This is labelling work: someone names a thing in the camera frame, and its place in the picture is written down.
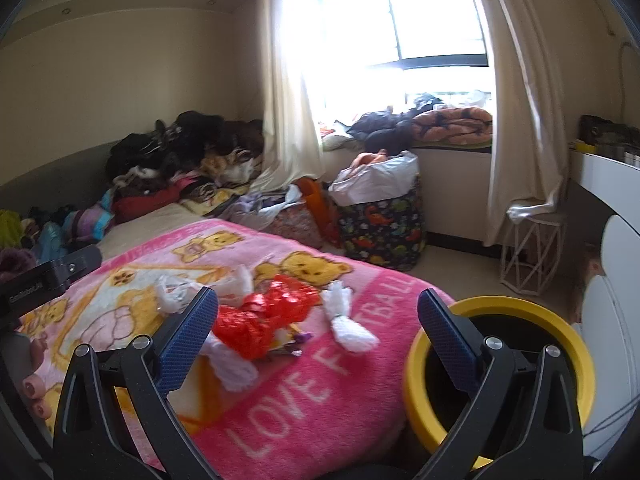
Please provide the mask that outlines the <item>left hand painted nails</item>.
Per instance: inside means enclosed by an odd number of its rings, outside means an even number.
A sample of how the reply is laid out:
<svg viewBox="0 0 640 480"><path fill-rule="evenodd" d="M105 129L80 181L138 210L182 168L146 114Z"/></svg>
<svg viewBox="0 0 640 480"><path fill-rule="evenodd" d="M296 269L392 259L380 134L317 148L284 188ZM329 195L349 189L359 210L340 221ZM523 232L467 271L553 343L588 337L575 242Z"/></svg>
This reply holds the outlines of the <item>left hand painted nails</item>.
<svg viewBox="0 0 640 480"><path fill-rule="evenodd" d="M22 393L29 402L30 410L37 418L47 420L52 416L52 408L46 400L46 385L37 374L31 374L22 381Z"/></svg>

